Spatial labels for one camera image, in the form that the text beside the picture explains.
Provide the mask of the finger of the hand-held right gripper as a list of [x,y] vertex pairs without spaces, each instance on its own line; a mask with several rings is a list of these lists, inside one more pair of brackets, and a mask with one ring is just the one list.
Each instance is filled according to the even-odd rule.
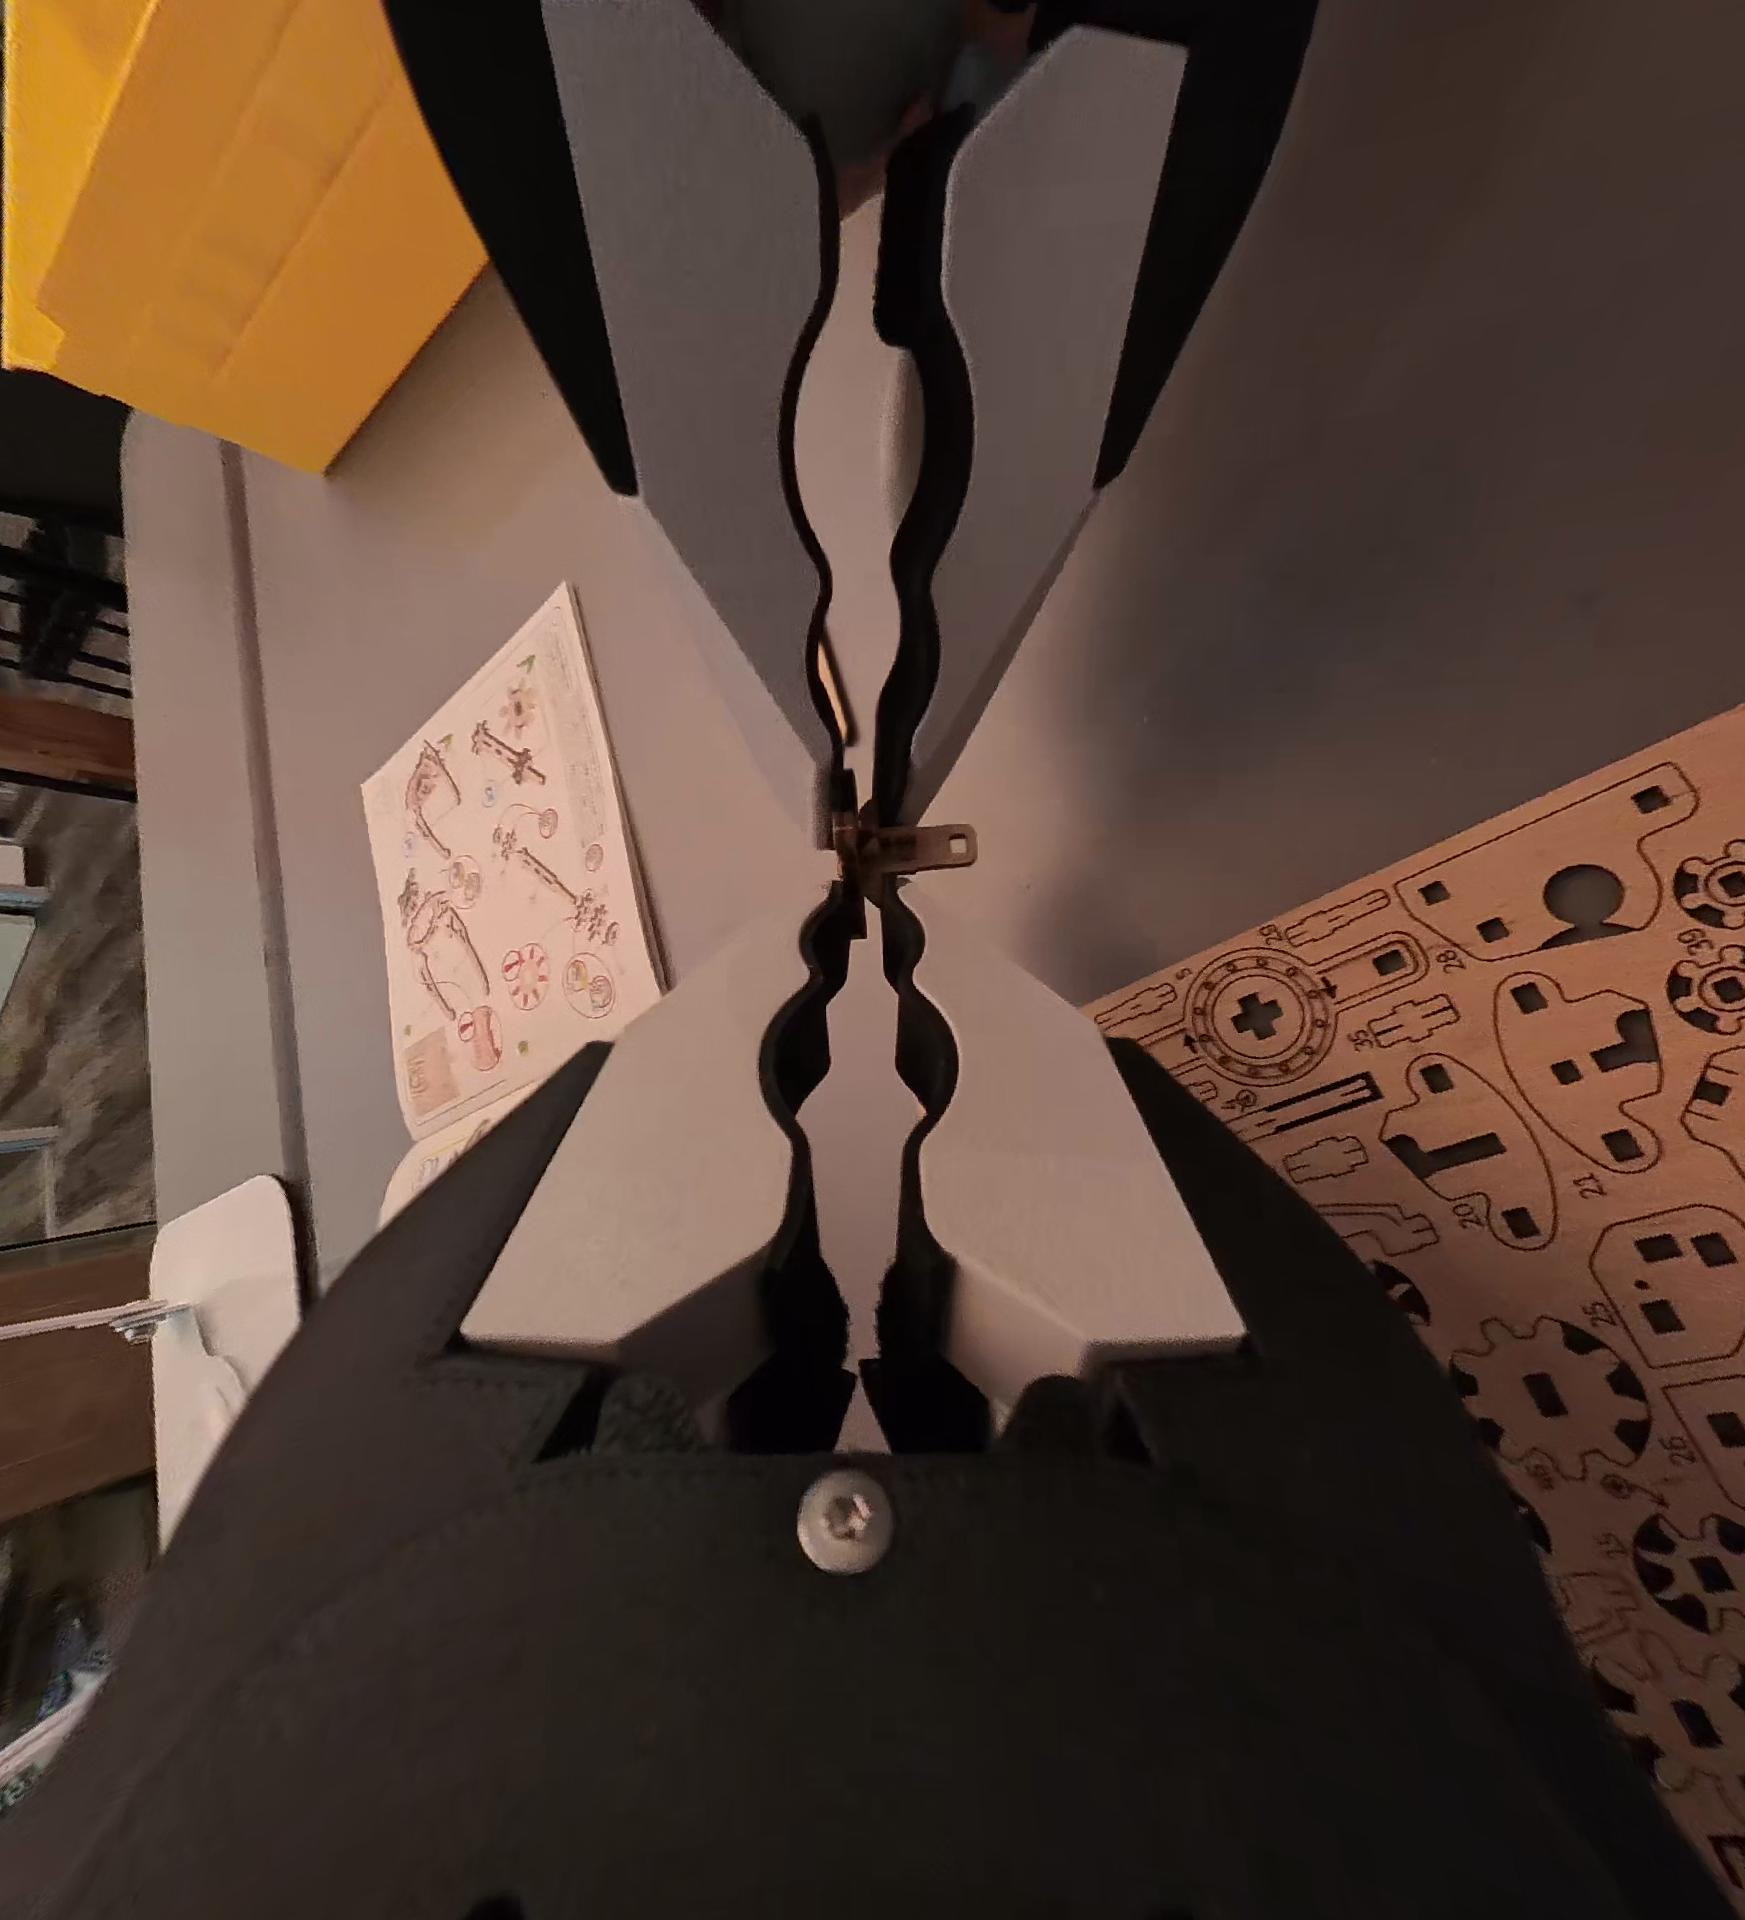
[[920,817],[1101,490],[1098,451],[1179,101],[1179,48],[1075,26],[949,156],[924,269],[923,458],[877,809]]
[[838,283],[805,133],[696,5],[543,5],[637,505],[713,679],[796,824],[838,730],[814,693],[829,570],[787,418]]

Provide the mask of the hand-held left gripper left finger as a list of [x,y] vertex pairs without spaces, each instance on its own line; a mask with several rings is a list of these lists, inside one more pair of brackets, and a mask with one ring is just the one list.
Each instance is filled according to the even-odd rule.
[[611,1042],[461,1334],[654,1373],[730,1443],[835,1443],[849,1309],[801,1110],[831,1068],[851,892],[772,909]]

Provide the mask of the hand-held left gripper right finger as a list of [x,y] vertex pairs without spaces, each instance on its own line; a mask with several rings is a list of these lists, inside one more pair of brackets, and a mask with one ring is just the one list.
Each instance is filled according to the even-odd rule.
[[880,1362],[1024,1388],[1235,1352],[1243,1318],[1098,1023],[902,884],[880,932],[923,1112]]

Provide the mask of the laser-cut plywood parts sheet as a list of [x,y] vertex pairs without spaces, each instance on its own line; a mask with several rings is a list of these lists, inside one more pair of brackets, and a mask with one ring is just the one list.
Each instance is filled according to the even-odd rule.
[[1745,706],[1088,1014],[1405,1307],[1745,1914]]

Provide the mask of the stacked yellow plastic bins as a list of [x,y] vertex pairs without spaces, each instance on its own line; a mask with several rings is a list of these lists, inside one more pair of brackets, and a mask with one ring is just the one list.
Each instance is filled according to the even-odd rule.
[[4,7],[3,362],[326,473],[488,267],[376,2]]

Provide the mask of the assembly instruction booklet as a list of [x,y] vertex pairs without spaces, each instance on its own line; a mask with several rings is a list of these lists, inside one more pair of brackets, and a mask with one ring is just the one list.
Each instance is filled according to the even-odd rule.
[[406,1150],[380,1227],[666,989],[568,583],[363,784]]

